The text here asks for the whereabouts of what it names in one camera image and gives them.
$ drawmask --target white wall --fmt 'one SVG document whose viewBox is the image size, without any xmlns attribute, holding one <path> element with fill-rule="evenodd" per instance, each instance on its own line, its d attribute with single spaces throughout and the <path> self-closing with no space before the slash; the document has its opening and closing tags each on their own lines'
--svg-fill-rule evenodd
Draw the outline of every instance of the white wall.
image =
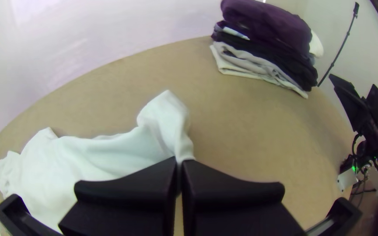
<svg viewBox="0 0 378 236">
<path fill-rule="evenodd" d="M 109 62 L 210 35 L 221 0 L 0 0 L 0 131 Z"/>
<path fill-rule="evenodd" d="M 378 13 L 369 0 L 268 0 L 300 15 L 318 34 L 325 55 L 316 60 L 319 79 L 335 58 L 350 25 L 355 2 L 360 4 L 341 55 L 331 73 L 352 82 L 357 92 L 366 97 L 372 84 L 378 87 Z M 347 119 L 329 79 L 321 88 Z"/>
</svg>

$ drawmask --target towel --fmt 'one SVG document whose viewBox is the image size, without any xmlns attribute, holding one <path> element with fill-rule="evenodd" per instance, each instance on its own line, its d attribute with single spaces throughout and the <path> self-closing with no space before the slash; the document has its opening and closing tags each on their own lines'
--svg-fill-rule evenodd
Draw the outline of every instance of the towel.
<svg viewBox="0 0 378 236">
<path fill-rule="evenodd" d="M 323 54 L 325 50 L 323 49 L 322 42 L 320 41 L 319 37 L 317 34 L 311 30 L 311 41 L 310 41 L 310 54 L 315 56 L 316 58 L 321 58 L 323 57 Z"/>
<path fill-rule="evenodd" d="M 222 53 L 224 47 L 231 48 L 232 52 L 237 51 L 231 46 L 222 42 L 214 42 L 213 45 L 210 46 L 212 54 L 217 63 L 218 70 L 221 73 L 225 75 L 233 75 L 233 76 L 240 76 L 240 77 L 246 77 L 246 78 L 257 79 L 257 80 L 264 80 L 266 82 L 278 85 L 280 87 L 293 90 L 305 99 L 308 98 L 307 93 L 303 91 L 298 84 L 297 85 L 293 84 L 295 83 L 295 81 L 291 79 L 286 79 L 280 72 L 276 70 L 277 69 L 276 65 L 264 59 L 256 58 L 257 60 L 262 60 L 263 67 L 260 67 L 259 64 L 249 62 L 245 59 L 240 59 L 240 58 L 225 55 Z M 240 51 L 240 53 L 245 54 L 245 55 L 250 54 L 248 52 L 243 52 L 243 51 Z M 250 66 L 249 68 L 256 67 L 255 71 L 249 68 L 246 68 L 245 67 L 246 65 Z"/>
<path fill-rule="evenodd" d="M 0 160 L 3 197 L 18 194 L 34 218 L 61 232 L 58 223 L 77 202 L 76 182 L 118 179 L 172 156 L 179 164 L 194 159 L 189 111 L 172 92 L 150 101 L 136 121 L 128 133 L 93 139 L 39 131 L 21 154 Z"/>
</svg>

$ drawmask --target folded clothes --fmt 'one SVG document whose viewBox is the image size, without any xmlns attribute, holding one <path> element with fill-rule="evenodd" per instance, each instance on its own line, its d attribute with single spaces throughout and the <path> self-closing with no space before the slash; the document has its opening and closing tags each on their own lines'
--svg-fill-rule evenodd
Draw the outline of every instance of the folded clothes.
<svg viewBox="0 0 378 236">
<path fill-rule="evenodd" d="M 301 88 L 295 86 L 291 82 L 285 80 L 282 77 L 279 77 L 277 73 L 273 73 L 275 76 L 265 75 L 265 74 L 258 74 L 251 70 L 245 69 L 243 67 L 237 66 L 227 60 L 225 60 L 222 56 L 226 56 L 225 54 L 220 54 L 219 51 L 217 51 L 216 46 L 219 47 L 219 45 L 211 45 L 210 49 L 212 51 L 212 54 L 215 58 L 215 61 L 217 62 L 218 70 L 225 75 L 233 75 L 233 76 L 240 76 L 240 77 L 246 77 L 251 79 L 257 79 L 257 80 L 264 80 L 266 82 L 278 85 L 280 87 L 293 90 L 297 92 L 300 96 L 303 98 L 308 98 L 308 95 L 306 92 L 304 92 Z"/>
<path fill-rule="evenodd" d="M 251 33 L 249 32 L 248 29 L 240 28 L 237 25 L 230 24 L 226 21 L 217 22 L 214 26 L 214 31 L 223 31 L 225 33 L 228 33 L 228 34 L 231 34 L 231 35 L 234 35 L 234 36 L 238 36 L 238 37 L 246 39 L 246 40 L 251 40 L 249 38 L 249 36 L 250 36 L 250 37 L 252 37 L 252 42 L 266 43 L 266 44 L 272 45 L 273 47 L 277 47 L 281 50 L 291 52 L 291 54 L 294 54 L 294 55 L 297 54 L 297 52 L 295 52 L 290 46 L 284 44 L 283 42 L 280 42 L 278 40 L 269 40 L 269 39 L 265 39 L 265 38 L 264 39 L 257 39 L 255 37 L 251 36 Z M 312 34 L 312 37 L 311 37 L 311 41 L 309 43 L 309 45 L 310 45 L 309 54 L 311 54 L 311 56 L 310 55 L 309 56 L 301 55 L 301 56 L 303 58 L 310 58 L 311 59 L 310 62 L 312 64 L 314 64 L 314 57 L 316 57 L 316 58 L 322 57 L 323 54 L 324 54 L 324 49 L 323 49 L 322 42 L 320 41 L 317 34 L 313 30 L 311 30 L 311 34 Z"/>
<path fill-rule="evenodd" d="M 250 39 L 279 40 L 301 55 L 309 54 L 312 32 L 298 15 L 255 0 L 223 0 L 221 10 L 227 22 L 247 29 L 248 35 L 240 33 Z"/>
<path fill-rule="evenodd" d="M 60 232 L 58 223 L 77 202 L 76 182 L 118 179 L 172 156 L 178 163 L 194 159 L 188 114 L 165 91 L 141 110 L 138 126 L 128 133 L 58 138 L 51 128 L 43 129 L 21 154 L 8 152 L 0 160 L 0 191 L 4 198 L 18 194 L 35 219 Z"/>
<path fill-rule="evenodd" d="M 309 60 L 298 54 L 290 53 L 267 44 L 255 43 L 225 32 L 215 32 L 217 42 L 224 42 L 236 50 L 246 51 L 255 57 L 263 58 L 277 65 L 291 79 L 297 82 L 304 91 L 311 91 L 317 85 L 317 71 Z"/>
</svg>

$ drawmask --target purple cloth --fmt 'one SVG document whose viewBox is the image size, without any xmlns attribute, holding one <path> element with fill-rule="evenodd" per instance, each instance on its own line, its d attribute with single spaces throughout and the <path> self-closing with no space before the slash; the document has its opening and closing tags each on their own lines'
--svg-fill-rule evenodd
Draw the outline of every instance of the purple cloth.
<svg viewBox="0 0 378 236">
<path fill-rule="evenodd" d="M 298 53 L 309 55 L 312 31 L 298 15 L 255 0 L 223 0 L 221 10 L 228 23 L 245 29 L 249 35 L 279 40 Z"/>
</svg>

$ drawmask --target black cable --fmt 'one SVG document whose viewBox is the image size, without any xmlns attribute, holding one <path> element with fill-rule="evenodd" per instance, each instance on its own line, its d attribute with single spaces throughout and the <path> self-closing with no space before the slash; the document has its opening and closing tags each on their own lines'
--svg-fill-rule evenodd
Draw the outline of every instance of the black cable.
<svg viewBox="0 0 378 236">
<path fill-rule="evenodd" d="M 355 143 L 357 142 L 357 139 L 361 137 L 361 134 L 357 134 L 354 137 L 354 141 L 352 141 L 352 154 L 355 156 Z"/>
<path fill-rule="evenodd" d="M 360 189 L 360 186 L 361 186 L 362 183 L 363 183 L 362 181 L 359 181 L 359 182 L 358 182 L 357 189 L 355 190 L 354 194 L 351 194 L 352 197 L 351 197 L 351 200 L 350 200 L 350 201 L 354 200 L 354 197 L 357 195 L 358 189 Z"/>
<path fill-rule="evenodd" d="M 354 15 L 352 17 L 352 21 L 351 21 L 351 25 L 350 25 L 350 28 L 348 29 L 348 32 L 346 33 L 346 36 L 345 36 L 345 39 L 343 40 L 343 43 L 341 45 L 341 48 L 339 49 L 338 51 L 338 54 L 336 55 L 335 59 L 333 60 L 333 62 L 330 64 L 330 67 L 329 69 L 326 71 L 325 75 L 323 76 L 322 80 L 320 80 L 319 84 L 317 85 L 317 87 L 320 87 L 320 85 L 323 83 L 323 81 L 326 79 L 326 76 L 328 76 L 329 74 L 329 71 L 332 69 L 332 67 L 334 67 L 335 65 L 335 62 L 336 60 L 338 59 L 339 57 L 339 54 L 341 53 L 344 45 L 345 45 L 345 42 L 347 41 L 347 38 L 348 36 L 350 35 L 350 31 L 351 31 L 351 28 L 352 28 L 352 24 L 354 23 L 354 20 L 355 18 L 358 18 L 358 8 L 360 7 L 360 5 L 356 2 L 355 3 L 355 8 L 354 8 Z"/>
<path fill-rule="evenodd" d="M 375 189 L 364 190 L 364 191 L 361 191 L 359 193 L 351 193 L 351 195 L 360 195 L 360 194 L 363 194 L 363 193 L 372 193 L 372 192 L 377 192 L 377 190 L 375 190 Z"/>
<path fill-rule="evenodd" d="M 366 181 L 366 179 L 365 179 L 365 175 L 364 175 L 364 186 L 363 186 L 363 189 L 365 189 L 365 181 Z M 357 208 L 359 208 L 359 207 L 360 207 L 360 205 L 361 205 L 361 202 L 363 201 L 363 198 L 364 198 L 364 194 L 363 194 L 363 195 L 361 195 L 361 198 L 360 198 L 360 201 L 358 202 Z"/>
</svg>

